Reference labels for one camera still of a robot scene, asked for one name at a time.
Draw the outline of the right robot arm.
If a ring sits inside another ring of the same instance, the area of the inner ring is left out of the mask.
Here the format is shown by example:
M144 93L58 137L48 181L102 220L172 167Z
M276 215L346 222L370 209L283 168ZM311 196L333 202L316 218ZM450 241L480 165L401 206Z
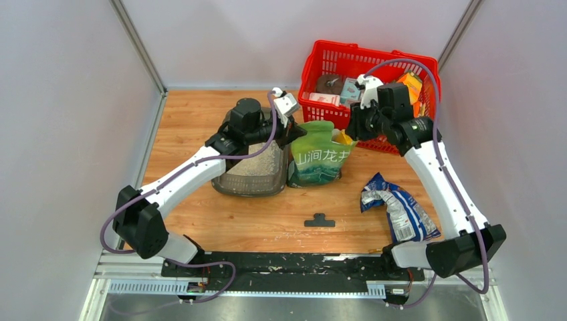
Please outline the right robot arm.
M402 241L385 248L381 270L398 280L408 268L432 270L440 278L487 264L507 239L474 204L454 171L433 120L416 117L409 89L381 81L359 86L360 102L350 107L346 133L366 141L385 136L420 179L439 217L443 241Z

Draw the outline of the yellow plastic scoop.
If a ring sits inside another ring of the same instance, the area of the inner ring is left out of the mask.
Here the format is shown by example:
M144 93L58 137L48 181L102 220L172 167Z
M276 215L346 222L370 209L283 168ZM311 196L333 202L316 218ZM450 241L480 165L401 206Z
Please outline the yellow plastic scoop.
M345 130L337 130L333 135L333 141L343 145L352 145L353 139L345 133Z

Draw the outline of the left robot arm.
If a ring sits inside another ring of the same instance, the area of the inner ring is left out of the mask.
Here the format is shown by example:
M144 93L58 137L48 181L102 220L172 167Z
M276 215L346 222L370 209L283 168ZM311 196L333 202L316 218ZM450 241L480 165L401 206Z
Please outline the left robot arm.
M253 157L249 147L264 148L276 142L284 148L306 135L294 120L300 105L290 93L268 94L270 115L259 101L242 98L228 111L218 131L182 165L139 189L128 185L118 193L116 210L105 222L142 259L155 256L178 262L188 277L200 275L204 259L199 246L188 237L166 230L164 218L205 183L220 177L240 161Z

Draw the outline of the green litter bag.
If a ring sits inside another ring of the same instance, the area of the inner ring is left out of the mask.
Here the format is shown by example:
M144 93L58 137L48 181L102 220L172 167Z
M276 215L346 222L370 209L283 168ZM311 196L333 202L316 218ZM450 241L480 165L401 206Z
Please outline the green litter bag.
M292 159L288 165L287 185L292 188L306 188L326 185L342 176L346 163L356 141L343 145L333 141L337 128L330 121L314 120L300 125L307 135L290 144Z

